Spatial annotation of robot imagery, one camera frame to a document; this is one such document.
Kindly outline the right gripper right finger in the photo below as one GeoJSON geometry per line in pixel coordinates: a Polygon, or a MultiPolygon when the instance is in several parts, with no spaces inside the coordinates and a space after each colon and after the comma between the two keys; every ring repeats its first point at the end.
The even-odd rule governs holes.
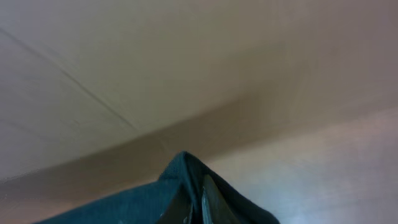
{"type": "Polygon", "coordinates": [[[210,175],[203,178],[201,210],[204,224],[240,224],[210,175]]]}

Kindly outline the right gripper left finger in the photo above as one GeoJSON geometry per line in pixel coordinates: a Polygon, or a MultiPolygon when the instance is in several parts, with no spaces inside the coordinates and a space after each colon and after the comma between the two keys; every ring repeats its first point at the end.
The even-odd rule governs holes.
{"type": "Polygon", "coordinates": [[[191,224],[193,205],[185,194],[176,195],[156,224],[191,224]]]}

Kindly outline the black t-shirt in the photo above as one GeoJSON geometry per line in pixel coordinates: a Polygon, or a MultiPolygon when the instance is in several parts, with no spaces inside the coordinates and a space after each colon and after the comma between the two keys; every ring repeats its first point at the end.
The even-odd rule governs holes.
{"type": "Polygon", "coordinates": [[[203,223],[203,178],[210,175],[240,223],[278,224],[276,217],[241,195],[188,152],[177,154],[155,182],[110,195],[46,219],[46,224],[156,223],[173,198],[185,194],[193,205],[192,223],[203,223]]]}

